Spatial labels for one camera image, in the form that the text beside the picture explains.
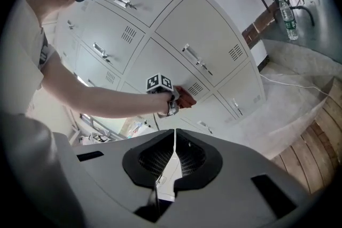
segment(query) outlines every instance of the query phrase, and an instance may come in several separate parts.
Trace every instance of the man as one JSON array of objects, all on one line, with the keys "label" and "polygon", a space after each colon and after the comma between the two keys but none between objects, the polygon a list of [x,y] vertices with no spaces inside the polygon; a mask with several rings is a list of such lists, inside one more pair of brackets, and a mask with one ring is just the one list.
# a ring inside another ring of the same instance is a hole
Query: man
[{"label": "man", "polygon": [[[90,115],[122,118],[147,113],[167,113],[168,92],[135,95],[86,87],[61,63],[47,43],[42,22],[52,12],[84,0],[17,0],[4,29],[0,62],[2,110],[25,113],[40,86],[70,108]],[[196,101],[181,87],[178,105],[188,108]]]}]

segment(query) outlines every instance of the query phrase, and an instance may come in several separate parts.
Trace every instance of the white cable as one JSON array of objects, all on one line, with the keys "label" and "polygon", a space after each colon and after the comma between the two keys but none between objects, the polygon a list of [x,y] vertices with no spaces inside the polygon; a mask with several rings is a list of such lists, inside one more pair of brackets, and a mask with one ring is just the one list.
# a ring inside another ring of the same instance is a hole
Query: white cable
[{"label": "white cable", "polygon": [[281,85],[291,85],[291,86],[293,86],[293,87],[298,87],[298,88],[303,88],[303,89],[316,89],[316,90],[318,90],[319,92],[321,92],[321,93],[323,93],[323,94],[325,94],[325,95],[327,95],[327,96],[330,97],[329,94],[323,92],[323,91],[320,90],[318,87],[304,87],[304,86],[302,86],[302,85],[286,84],[286,83],[282,83],[282,82],[278,82],[278,81],[271,80],[271,79],[267,78],[266,76],[263,76],[262,74],[260,74],[260,76],[261,76],[261,77],[264,77],[265,79],[269,80],[270,82],[274,82],[274,83],[281,84]]}]

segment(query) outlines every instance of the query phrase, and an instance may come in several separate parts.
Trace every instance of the hand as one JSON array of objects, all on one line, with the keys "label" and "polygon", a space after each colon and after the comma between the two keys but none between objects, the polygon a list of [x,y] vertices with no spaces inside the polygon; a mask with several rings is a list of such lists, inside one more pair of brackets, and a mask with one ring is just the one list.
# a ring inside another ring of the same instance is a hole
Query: hand
[{"label": "hand", "polygon": [[174,86],[174,88],[178,91],[180,94],[179,99],[176,101],[178,104],[178,107],[181,108],[191,108],[193,105],[196,104],[196,101],[193,99],[193,97],[180,85]]}]

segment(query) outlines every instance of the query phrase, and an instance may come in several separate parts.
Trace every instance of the wooden floor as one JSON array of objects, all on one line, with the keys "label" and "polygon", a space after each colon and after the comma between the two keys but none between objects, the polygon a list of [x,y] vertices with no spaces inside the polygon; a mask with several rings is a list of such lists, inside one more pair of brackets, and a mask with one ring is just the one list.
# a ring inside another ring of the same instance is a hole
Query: wooden floor
[{"label": "wooden floor", "polygon": [[272,159],[309,193],[327,186],[342,163],[342,83],[337,79],[329,96],[315,121]]}]

